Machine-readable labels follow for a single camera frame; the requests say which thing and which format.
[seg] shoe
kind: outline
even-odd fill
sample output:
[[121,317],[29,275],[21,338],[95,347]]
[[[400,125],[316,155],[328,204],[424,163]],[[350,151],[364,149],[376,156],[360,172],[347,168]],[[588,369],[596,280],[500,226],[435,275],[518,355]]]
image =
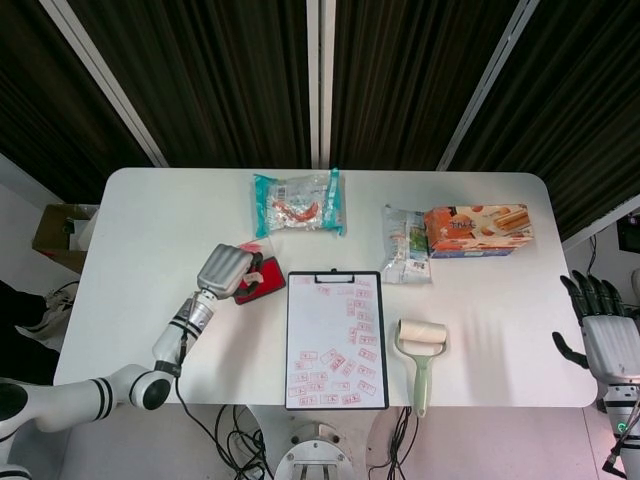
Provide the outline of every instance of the shoe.
[[47,311],[42,316],[42,321],[33,327],[20,327],[20,331],[23,334],[29,338],[42,340],[50,336],[52,330],[57,330],[55,328],[56,324],[64,320],[68,323],[73,302],[75,301],[75,294],[65,290],[65,287],[52,290],[44,297]]

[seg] black curtain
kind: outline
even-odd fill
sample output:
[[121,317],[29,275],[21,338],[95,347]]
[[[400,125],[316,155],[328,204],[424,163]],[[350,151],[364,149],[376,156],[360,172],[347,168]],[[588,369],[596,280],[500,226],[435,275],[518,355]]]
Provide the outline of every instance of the black curtain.
[[171,166],[310,167],[304,1],[70,4]]
[[516,3],[337,2],[331,164],[435,169]]
[[150,165],[37,0],[0,1],[0,152],[66,202]]
[[450,169],[531,172],[563,239],[640,193],[640,2],[542,0]]

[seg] robot finger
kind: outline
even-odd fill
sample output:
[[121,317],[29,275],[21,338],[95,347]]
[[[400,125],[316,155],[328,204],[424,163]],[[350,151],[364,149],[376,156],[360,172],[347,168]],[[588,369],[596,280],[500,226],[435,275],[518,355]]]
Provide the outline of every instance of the robot finger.
[[613,308],[613,302],[611,301],[611,295],[609,290],[593,275],[589,275],[587,277],[591,285],[595,287],[596,295],[598,296],[598,300],[600,301],[600,305],[602,306],[602,313],[605,315],[614,315],[615,311]]
[[553,332],[551,334],[553,338],[553,343],[555,343],[556,348],[560,352],[564,358],[569,360],[570,362],[575,363],[576,365],[581,366],[584,369],[589,368],[589,363],[587,362],[587,356],[582,353],[574,352],[569,348],[567,342],[564,341],[564,337],[560,332]]
[[598,301],[596,291],[593,289],[593,285],[591,284],[591,282],[577,270],[574,270],[571,273],[573,274],[573,277],[578,281],[580,290],[582,290],[582,294],[587,300],[587,304],[589,304],[589,314],[600,315],[602,309],[600,308],[600,302]]
[[565,277],[564,275],[560,276],[560,281],[567,289],[569,296],[571,297],[571,304],[573,305],[573,311],[576,312],[576,317],[578,317],[578,322],[582,325],[582,319],[591,314],[589,310],[589,305],[582,295],[580,289],[576,286],[573,281]]
[[622,299],[620,298],[620,293],[618,293],[618,289],[611,285],[611,283],[606,280],[602,281],[603,285],[607,290],[609,290],[609,295],[611,296],[611,302],[613,303],[613,310],[615,315],[620,317],[626,317],[627,314],[624,311],[624,306],[622,305]]

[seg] white table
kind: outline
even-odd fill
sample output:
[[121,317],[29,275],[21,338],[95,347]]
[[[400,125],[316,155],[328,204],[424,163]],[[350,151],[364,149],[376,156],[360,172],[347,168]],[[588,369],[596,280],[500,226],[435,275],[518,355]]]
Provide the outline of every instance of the white table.
[[[128,363],[153,368],[151,347],[218,243],[254,234],[250,170],[125,169],[107,185],[64,343],[56,384],[105,376]],[[308,174],[265,170],[276,177]],[[519,173],[343,172],[348,230],[279,232],[285,271],[377,270],[381,210],[525,203],[535,240],[507,257],[436,259],[433,284],[383,286],[391,405],[410,404],[411,361],[393,347],[401,317],[444,323],[449,349],[434,362],[435,406],[573,406],[596,385],[551,340],[582,341],[558,277],[566,264],[547,190]],[[195,403],[284,403],[286,289],[218,311],[184,365],[184,396]],[[177,401],[172,393],[170,402]]]

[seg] food package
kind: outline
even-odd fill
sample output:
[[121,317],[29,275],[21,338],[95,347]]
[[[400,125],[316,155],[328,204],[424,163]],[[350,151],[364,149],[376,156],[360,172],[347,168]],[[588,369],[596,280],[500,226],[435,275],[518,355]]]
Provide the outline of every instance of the food package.
[[431,281],[424,212],[386,206],[383,212],[385,263],[383,283],[427,283]]
[[340,173],[276,179],[255,175],[256,236],[276,230],[337,230],[344,234]]
[[424,221],[432,258],[504,256],[533,239],[521,204],[438,207]]

